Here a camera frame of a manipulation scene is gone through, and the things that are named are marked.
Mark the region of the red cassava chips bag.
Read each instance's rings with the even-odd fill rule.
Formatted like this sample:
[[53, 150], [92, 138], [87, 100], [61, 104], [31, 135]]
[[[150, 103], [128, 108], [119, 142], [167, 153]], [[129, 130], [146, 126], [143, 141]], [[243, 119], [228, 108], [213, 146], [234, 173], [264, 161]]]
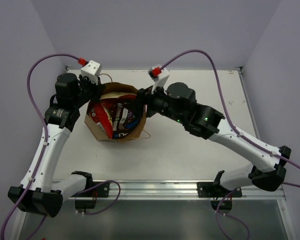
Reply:
[[101, 103], [93, 103], [90, 108], [91, 119], [107, 135], [109, 139], [113, 138], [112, 117], [106, 107]]

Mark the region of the brown paper bag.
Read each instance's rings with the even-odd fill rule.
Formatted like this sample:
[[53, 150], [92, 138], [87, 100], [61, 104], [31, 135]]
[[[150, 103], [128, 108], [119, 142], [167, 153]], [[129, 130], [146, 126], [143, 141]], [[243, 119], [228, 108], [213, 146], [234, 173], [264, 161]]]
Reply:
[[[100, 98], [102, 98], [104, 95], [109, 96], [109, 95], [117, 95], [117, 93], [123, 93], [123, 94], [136, 94], [137, 95], [137, 89], [133, 87], [132, 85], [128, 84], [123, 84], [119, 82], [114, 82], [113, 79], [110, 79], [110, 82], [104, 84], [105, 89], [101, 95]], [[124, 129], [124, 130], [119, 130], [122, 132], [125, 131], [131, 131], [129, 135], [122, 139], [109, 139], [107, 135], [97, 126], [97, 124], [92, 120], [91, 114], [90, 114], [90, 109], [91, 105], [93, 103], [100, 103], [100, 102], [92, 102], [90, 101], [88, 103], [84, 123], [92, 133], [92, 135], [96, 138], [97, 141], [114, 141], [114, 142], [127, 142], [131, 140], [137, 140], [137, 139], [149, 139], [151, 137], [150, 133], [147, 132], [144, 127], [146, 124], [146, 112], [144, 112], [143, 116], [136, 116], [136, 111], [133, 110], [133, 103], [131, 106], [128, 108], [129, 110], [134, 111], [134, 118], [129, 121], [132, 122], [134, 120], [140, 120], [139, 124], [134, 128], [134, 129]], [[112, 124], [113, 120], [116, 114], [116, 110], [108, 110], [109, 114], [111, 115], [112, 118]]]

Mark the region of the dark red chips bag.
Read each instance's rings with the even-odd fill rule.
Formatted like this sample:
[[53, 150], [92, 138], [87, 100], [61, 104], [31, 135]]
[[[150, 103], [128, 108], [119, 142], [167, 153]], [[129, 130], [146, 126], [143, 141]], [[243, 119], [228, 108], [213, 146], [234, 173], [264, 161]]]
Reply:
[[112, 111], [118, 107], [129, 109], [131, 104], [135, 101], [136, 96], [136, 94], [132, 93], [123, 94], [123, 92], [117, 92], [117, 95], [104, 95], [100, 99], [100, 104], [109, 111]]

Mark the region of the purple M&M's packet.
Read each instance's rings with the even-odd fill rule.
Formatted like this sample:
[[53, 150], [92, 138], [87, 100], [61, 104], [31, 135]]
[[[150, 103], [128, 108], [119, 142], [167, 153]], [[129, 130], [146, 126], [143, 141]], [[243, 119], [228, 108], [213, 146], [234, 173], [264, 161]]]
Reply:
[[122, 125], [127, 124], [129, 121], [131, 121], [134, 118], [133, 110], [123, 108], [121, 112], [122, 112], [122, 114], [121, 114], [119, 123]]

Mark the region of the blue snack packet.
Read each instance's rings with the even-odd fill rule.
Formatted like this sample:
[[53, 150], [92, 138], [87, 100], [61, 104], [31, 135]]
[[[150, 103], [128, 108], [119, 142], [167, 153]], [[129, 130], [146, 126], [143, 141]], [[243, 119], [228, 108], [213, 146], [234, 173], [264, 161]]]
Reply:
[[124, 128], [127, 130], [133, 130], [138, 124], [140, 120], [134, 120], [124, 125]]

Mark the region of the brown M&M's packet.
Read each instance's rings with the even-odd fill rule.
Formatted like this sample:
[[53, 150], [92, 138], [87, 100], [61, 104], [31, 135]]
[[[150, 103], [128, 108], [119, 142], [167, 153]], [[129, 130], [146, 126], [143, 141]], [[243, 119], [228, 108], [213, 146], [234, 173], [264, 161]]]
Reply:
[[124, 123], [127, 119], [128, 112], [128, 109], [121, 103], [116, 105], [116, 112], [112, 124], [113, 131], [123, 131], [125, 129]]

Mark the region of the red Doritos bag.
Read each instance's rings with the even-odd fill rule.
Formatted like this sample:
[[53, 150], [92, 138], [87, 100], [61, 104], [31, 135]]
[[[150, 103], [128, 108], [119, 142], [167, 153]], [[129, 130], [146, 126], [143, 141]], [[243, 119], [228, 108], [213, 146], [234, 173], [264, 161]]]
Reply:
[[112, 138], [113, 139], [122, 139], [126, 136], [128, 136], [131, 133], [131, 131], [113, 131]]

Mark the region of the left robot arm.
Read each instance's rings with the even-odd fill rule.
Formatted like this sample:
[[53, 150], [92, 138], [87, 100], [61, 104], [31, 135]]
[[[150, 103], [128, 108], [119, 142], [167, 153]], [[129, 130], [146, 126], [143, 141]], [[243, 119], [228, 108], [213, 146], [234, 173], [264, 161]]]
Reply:
[[53, 176], [80, 117], [80, 108], [91, 100], [98, 101], [105, 88], [99, 76], [63, 73], [57, 77], [56, 102], [50, 102], [44, 114], [42, 136], [32, 163], [19, 186], [10, 187], [7, 193], [19, 210], [54, 218], [68, 198], [93, 193], [93, 177], [88, 172], [74, 171], [56, 184]]

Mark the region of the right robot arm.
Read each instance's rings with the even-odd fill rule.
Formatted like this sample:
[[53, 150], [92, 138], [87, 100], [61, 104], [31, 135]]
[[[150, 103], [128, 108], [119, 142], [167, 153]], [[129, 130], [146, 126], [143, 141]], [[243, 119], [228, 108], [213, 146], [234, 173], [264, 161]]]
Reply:
[[250, 162], [241, 168], [218, 172], [212, 184], [217, 196], [246, 186], [274, 192], [284, 182], [285, 162], [280, 158], [289, 157], [291, 149], [271, 146], [244, 131], [235, 132], [221, 112], [199, 104], [196, 92], [185, 83], [173, 83], [167, 90], [152, 90], [151, 86], [139, 89], [136, 108], [142, 110], [144, 106], [148, 118], [156, 113], [165, 116], [182, 124], [191, 135], [220, 144]]

